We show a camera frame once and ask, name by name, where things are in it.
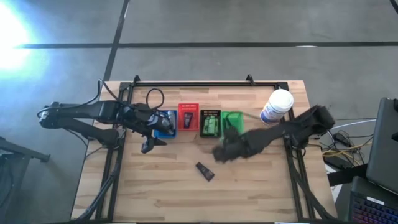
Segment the green basket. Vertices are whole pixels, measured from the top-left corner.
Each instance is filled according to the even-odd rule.
[[[239,133],[243,133],[243,113],[242,111],[222,111],[221,112],[221,136],[224,136],[224,128],[225,128],[225,118],[227,115],[231,113],[228,116],[229,121],[231,122],[232,126],[234,126]]]

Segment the black basket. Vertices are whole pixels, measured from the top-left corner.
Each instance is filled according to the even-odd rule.
[[[203,134],[203,127],[205,125],[205,117],[214,116],[218,120],[218,134]],[[200,137],[202,138],[218,138],[221,136],[221,110],[200,110]]]

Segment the white container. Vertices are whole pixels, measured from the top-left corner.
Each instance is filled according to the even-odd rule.
[[[260,118],[265,123],[279,122],[293,106],[293,96],[287,90],[275,90],[263,107]]]

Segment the blue basket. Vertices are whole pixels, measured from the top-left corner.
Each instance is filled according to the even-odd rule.
[[[165,133],[163,133],[163,132],[161,132],[161,131],[158,131],[158,130],[155,130],[155,137],[157,137],[157,138],[163,138],[163,139],[165,139],[165,138],[175,138],[176,137],[176,135],[177,135],[177,110],[172,110],[173,112],[174,112],[174,116],[175,116],[175,132],[174,132],[174,134],[165,134]]]

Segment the wooden table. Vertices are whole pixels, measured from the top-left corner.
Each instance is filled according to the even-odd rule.
[[[304,82],[288,81],[296,116],[309,109]],[[120,82],[107,82],[117,95]],[[133,102],[145,102],[151,88],[134,87]],[[161,109],[176,110],[178,103],[199,103],[200,109],[242,110],[258,115],[274,91],[271,87],[161,87]],[[105,89],[102,100],[112,97]],[[153,92],[150,105],[160,103]],[[95,126],[109,126],[95,122]],[[266,126],[244,118],[244,128]],[[179,131],[167,146],[141,154],[144,138],[128,132],[124,147],[114,222],[272,222],[296,221],[292,185],[281,139],[250,159],[218,164],[211,148],[218,139],[203,139],[197,131]],[[88,152],[98,148],[91,142]],[[98,193],[106,151],[92,154],[84,163],[72,218],[78,217]],[[320,203],[336,216],[325,165],[318,147],[307,147],[304,157],[310,188]],[[211,182],[197,171],[201,162],[215,177]],[[307,213],[302,192],[300,198]],[[104,208],[108,207],[107,194]]]

